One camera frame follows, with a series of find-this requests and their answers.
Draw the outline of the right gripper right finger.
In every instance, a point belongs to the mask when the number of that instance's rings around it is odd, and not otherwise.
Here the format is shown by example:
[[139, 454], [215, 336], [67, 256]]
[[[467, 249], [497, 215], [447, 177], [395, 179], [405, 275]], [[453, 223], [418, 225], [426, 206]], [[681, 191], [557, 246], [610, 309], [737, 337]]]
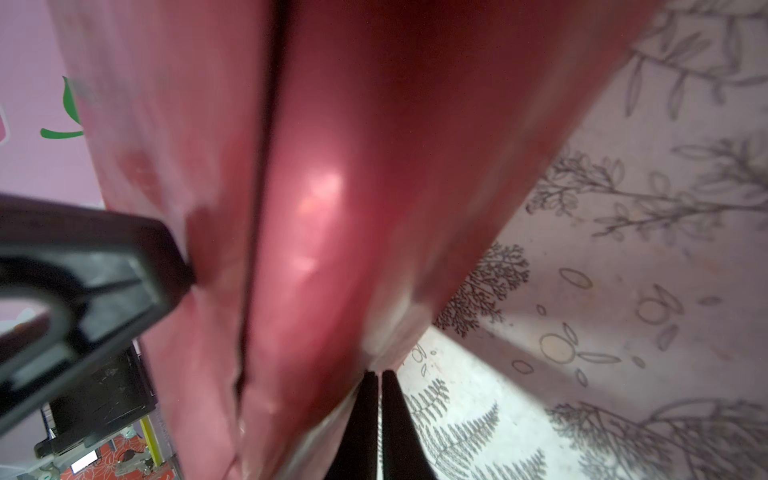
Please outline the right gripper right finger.
[[383, 372], [381, 387], [383, 478], [436, 480], [393, 370]]

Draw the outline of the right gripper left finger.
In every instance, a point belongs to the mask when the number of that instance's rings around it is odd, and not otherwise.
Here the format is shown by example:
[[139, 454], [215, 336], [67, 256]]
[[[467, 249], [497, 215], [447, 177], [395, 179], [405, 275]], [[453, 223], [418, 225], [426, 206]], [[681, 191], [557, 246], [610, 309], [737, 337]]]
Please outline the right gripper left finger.
[[375, 480], [378, 455], [378, 376], [367, 371], [357, 390], [355, 403], [337, 454], [325, 480]]

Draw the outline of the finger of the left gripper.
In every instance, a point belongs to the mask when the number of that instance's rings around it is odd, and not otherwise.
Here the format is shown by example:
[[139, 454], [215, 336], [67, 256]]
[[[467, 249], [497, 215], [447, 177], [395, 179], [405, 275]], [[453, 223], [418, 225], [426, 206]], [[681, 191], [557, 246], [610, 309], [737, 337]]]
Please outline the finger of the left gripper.
[[159, 220], [1, 197], [1, 297], [45, 311], [1, 336], [1, 430], [162, 320], [195, 283]]

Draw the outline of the dark red wrapping paper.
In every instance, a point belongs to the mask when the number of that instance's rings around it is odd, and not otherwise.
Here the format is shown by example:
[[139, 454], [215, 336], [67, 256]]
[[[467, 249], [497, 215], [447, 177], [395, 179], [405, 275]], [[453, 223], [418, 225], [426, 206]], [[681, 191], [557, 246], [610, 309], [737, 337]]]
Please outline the dark red wrapping paper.
[[105, 205], [196, 283], [141, 338], [189, 479], [319, 479], [654, 1], [52, 1]]

